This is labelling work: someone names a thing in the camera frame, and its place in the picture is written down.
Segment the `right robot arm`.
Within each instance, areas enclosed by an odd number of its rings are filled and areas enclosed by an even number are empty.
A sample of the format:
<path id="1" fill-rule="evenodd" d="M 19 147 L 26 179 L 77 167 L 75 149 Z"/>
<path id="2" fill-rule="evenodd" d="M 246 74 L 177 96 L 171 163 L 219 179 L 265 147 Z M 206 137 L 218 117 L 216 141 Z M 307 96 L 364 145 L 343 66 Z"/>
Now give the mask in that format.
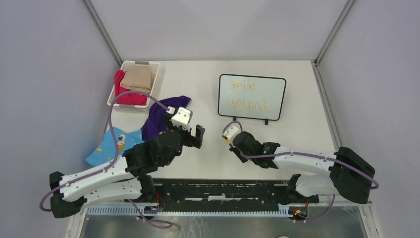
<path id="1" fill-rule="evenodd" d="M 279 143 L 260 143 L 252 134 L 233 129 L 223 132 L 222 138 L 243 163 L 251 161 L 264 169 L 303 172 L 293 175 L 286 188 L 286 196 L 292 202 L 314 195 L 340 195 L 366 204 L 371 190 L 379 188 L 374 167 L 347 147 L 340 147 L 337 152 L 295 150 Z"/>

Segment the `black framed whiteboard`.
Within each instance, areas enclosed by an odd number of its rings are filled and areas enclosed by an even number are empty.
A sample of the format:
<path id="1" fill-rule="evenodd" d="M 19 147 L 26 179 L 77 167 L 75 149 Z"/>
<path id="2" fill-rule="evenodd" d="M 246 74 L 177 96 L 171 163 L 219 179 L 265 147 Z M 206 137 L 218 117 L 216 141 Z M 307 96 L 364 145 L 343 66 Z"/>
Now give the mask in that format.
<path id="1" fill-rule="evenodd" d="M 234 119 L 258 119 L 267 125 L 281 117 L 287 81 L 284 78 L 222 74 L 217 113 Z"/>

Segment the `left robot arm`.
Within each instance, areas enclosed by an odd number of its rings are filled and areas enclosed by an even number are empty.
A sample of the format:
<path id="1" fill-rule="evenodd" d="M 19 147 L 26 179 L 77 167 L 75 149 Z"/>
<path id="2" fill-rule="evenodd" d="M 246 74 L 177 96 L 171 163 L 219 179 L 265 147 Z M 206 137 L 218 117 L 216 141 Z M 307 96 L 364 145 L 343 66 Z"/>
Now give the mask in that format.
<path id="1" fill-rule="evenodd" d="M 71 175 L 51 173 L 53 216 L 70 217 L 88 206 L 113 200 L 152 201 L 156 189 L 149 174 L 170 165 L 184 146 L 201 148 L 204 133 L 200 125 L 195 135 L 183 129 L 168 129 L 102 165 Z"/>

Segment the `white marker pen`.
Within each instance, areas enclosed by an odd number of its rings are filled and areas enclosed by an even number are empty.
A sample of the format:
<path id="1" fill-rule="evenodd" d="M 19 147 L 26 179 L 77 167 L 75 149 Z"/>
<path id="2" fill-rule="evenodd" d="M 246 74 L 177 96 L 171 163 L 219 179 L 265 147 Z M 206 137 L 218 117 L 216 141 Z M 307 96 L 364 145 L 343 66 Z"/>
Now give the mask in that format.
<path id="1" fill-rule="evenodd" d="M 230 140 L 229 140 L 227 137 L 223 136 L 223 137 L 222 137 L 222 139 L 223 139 L 226 143 L 228 143 L 228 144 L 230 143 Z"/>

